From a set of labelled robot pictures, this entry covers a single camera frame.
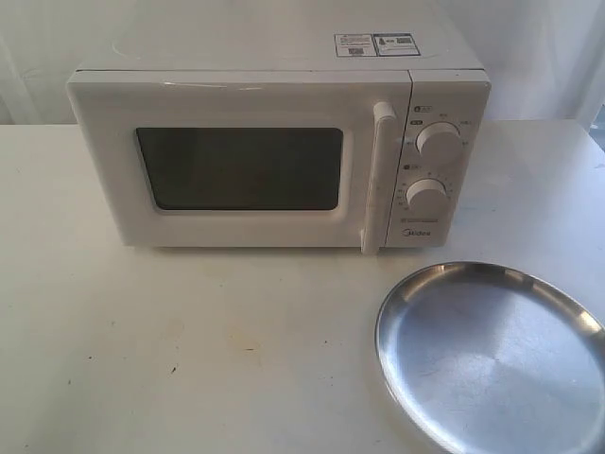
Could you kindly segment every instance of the microwave oven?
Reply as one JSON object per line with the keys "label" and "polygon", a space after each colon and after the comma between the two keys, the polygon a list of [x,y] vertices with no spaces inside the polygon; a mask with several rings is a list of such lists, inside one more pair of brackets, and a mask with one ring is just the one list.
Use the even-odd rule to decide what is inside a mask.
{"label": "microwave oven", "polygon": [[67,83],[126,244],[439,246],[490,92],[439,7],[147,0]]}

